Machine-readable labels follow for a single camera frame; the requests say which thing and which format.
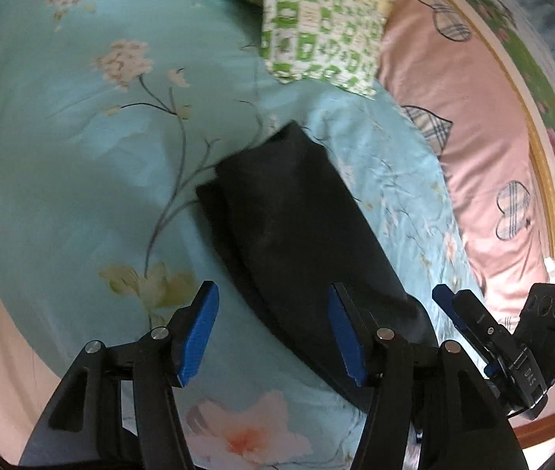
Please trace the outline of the green checkered pillow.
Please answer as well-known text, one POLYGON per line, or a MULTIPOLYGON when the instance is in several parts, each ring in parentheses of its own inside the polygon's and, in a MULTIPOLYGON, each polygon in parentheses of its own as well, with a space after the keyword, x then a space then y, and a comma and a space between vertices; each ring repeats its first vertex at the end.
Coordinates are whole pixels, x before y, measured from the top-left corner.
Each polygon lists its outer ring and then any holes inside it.
POLYGON ((263 0, 261 58, 282 83, 317 80, 372 99, 385 24, 362 0, 263 0))

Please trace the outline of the pink quilt with plaid hearts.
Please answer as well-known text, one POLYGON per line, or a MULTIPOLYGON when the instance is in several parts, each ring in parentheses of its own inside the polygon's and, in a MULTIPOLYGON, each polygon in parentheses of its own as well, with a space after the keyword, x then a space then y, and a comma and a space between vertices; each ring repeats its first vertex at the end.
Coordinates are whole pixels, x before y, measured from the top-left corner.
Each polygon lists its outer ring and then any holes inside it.
POLYGON ((395 0, 379 81, 438 156, 486 306, 514 329, 548 274, 528 122, 505 69, 452 0, 395 0))

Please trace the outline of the teal floral bed sheet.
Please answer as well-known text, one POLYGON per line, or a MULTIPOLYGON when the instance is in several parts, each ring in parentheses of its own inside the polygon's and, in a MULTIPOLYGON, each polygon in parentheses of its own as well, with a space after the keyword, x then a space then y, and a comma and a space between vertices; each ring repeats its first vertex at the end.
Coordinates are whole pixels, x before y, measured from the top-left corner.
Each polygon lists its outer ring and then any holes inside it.
POLYGON ((438 159, 379 90, 279 83, 240 0, 0 0, 0 455, 18 461, 91 340, 130 343, 204 280, 220 306, 176 393, 208 469, 344 469, 364 415, 236 290, 195 189, 216 162, 298 121, 331 160, 440 340, 431 299, 475 289, 438 159))

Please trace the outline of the black pants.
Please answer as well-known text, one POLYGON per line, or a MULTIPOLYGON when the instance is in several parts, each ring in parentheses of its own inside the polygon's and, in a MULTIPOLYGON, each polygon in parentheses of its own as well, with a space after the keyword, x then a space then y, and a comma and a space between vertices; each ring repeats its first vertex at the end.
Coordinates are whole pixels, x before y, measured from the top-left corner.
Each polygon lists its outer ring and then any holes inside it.
POLYGON ((372 394, 348 376, 328 318, 332 284, 407 341, 434 346, 437 337, 324 147, 291 121, 215 173, 196 193, 236 289, 281 343, 365 412, 372 394))

